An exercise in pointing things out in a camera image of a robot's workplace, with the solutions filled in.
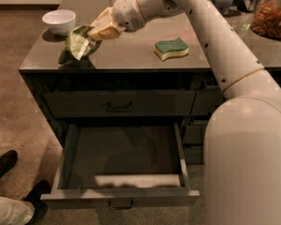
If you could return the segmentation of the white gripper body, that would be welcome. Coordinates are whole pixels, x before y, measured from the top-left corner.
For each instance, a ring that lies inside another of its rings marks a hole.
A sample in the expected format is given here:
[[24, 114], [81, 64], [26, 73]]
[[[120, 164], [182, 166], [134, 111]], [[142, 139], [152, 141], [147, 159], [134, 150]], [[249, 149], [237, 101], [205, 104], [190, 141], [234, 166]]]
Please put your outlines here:
[[112, 12], [116, 22], [124, 27], [127, 32], [138, 31], [146, 24], [137, 0], [116, 0]]

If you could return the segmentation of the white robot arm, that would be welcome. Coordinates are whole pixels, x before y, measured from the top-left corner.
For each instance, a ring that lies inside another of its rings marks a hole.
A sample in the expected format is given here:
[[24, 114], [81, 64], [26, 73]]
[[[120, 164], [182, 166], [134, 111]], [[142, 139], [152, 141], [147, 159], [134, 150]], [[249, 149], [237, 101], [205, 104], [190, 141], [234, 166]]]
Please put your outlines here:
[[281, 225], [281, 88], [210, 0], [116, 0], [89, 35], [117, 38], [179, 12], [226, 100], [205, 130], [207, 224]]

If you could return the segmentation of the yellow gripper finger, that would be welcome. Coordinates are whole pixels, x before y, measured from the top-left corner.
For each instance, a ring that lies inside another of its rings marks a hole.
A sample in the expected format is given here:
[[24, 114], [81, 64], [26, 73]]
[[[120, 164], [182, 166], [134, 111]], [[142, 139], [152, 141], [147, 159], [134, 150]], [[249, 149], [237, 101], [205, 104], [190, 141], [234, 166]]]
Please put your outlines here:
[[93, 40], [101, 41], [118, 38], [125, 30], [126, 29], [122, 26], [114, 26], [110, 24], [109, 26], [101, 28], [94, 27], [87, 33], [87, 35]]
[[113, 26], [113, 12], [111, 7], [105, 8], [98, 17], [91, 23], [94, 28]]

